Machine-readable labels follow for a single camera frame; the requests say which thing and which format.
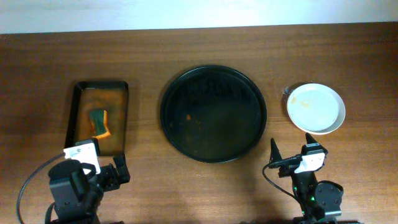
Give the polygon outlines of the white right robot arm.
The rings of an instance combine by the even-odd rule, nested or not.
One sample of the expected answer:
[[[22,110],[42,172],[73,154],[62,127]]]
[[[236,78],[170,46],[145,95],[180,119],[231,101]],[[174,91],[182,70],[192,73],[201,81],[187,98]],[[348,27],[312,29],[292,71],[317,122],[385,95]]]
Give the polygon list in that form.
[[[305,137],[307,143],[301,153],[286,159],[271,139],[269,163],[263,167],[262,174],[266,176],[267,168],[278,169],[280,178],[292,179],[292,193],[271,180],[269,183],[299,203],[302,216],[293,218],[293,223],[336,223],[337,216],[341,215],[343,187],[329,180],[317,180],[315,173],[325,165],[328,151],[309,133]]]

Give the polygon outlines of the orange green scrub sponge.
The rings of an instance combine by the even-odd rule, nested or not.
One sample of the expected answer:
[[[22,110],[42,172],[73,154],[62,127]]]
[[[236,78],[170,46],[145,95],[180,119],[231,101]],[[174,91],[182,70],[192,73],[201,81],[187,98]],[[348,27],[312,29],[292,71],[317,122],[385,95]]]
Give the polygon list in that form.
[[[93,137],[96,139],[108,138],[111,132],[108,128],[108,112],[103,109],[94,109],[89,112],[89,119],[93,128]]]

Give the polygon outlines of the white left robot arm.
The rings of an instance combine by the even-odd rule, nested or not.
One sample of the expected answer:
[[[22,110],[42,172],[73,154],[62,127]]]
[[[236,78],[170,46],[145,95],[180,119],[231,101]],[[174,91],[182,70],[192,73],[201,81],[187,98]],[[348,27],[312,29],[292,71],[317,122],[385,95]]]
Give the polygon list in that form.
[[[113,157],[114,164],[100,167],[69,159],[50,169],[50,191],[54,198],[45,223],[99,223],[96,214],[105,192],[130,181],[125,155]]]

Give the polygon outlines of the white plate with small stains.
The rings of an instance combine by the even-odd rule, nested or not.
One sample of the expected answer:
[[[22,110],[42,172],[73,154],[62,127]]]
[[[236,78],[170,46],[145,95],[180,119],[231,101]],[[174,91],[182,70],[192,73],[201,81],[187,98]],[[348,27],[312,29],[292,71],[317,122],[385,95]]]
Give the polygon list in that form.
[[[286,109],[296,127],[315,135],[332,133],[346,117],[341,96],[319,83],[308,83],[294,89],[287,98]]]

